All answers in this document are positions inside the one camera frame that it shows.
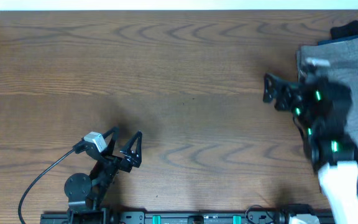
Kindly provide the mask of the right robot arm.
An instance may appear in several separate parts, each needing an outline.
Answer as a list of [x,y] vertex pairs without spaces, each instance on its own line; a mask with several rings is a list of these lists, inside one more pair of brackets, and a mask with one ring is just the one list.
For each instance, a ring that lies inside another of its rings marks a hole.
[[335,223],[358,223],[358,146],[346,131],[350,87],[326,77],[289,82],[267,73],[263,101],[291,113]]

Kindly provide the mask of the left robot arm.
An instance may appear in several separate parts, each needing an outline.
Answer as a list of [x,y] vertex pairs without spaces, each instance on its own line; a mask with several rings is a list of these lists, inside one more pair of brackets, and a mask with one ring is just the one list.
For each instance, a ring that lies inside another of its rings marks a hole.
[[130,172],[142,163],[142,132],[136,132],[121,148],[123,157],[113,154],[119,128],[104,134],[90,132],[73,146],[76,154],[85,152],[96,161],[89,174],[75,173],[65,182],[68,197],[67,223],[110,223],[110,211],[101,206],[108,188],[120,171]]

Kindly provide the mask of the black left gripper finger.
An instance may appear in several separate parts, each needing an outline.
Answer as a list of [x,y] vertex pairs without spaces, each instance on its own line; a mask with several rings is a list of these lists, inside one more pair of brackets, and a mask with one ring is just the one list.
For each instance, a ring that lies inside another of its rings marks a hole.
[[110,137],[110,141],[108,142],[107,148],[102,153],[104,156],[111,156],[113,154],[116,141],[119,137],[119,128],[115,126],[103,134],[104,139],[107,139],[108,137]]
[[136,132],[133,137],[126,142],[120,152],[126,159],[142,159],[142,132]]

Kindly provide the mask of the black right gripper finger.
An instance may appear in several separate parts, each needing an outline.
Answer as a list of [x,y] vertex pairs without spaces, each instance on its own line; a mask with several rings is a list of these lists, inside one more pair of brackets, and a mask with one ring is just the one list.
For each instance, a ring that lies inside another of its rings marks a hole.
[[276,98],[275,109],[277,111],[290,111],[293,94],[290,90],[285,90]]
[[270,103],[281,94],[283,80],[271,73],[264,75],[263,102]]

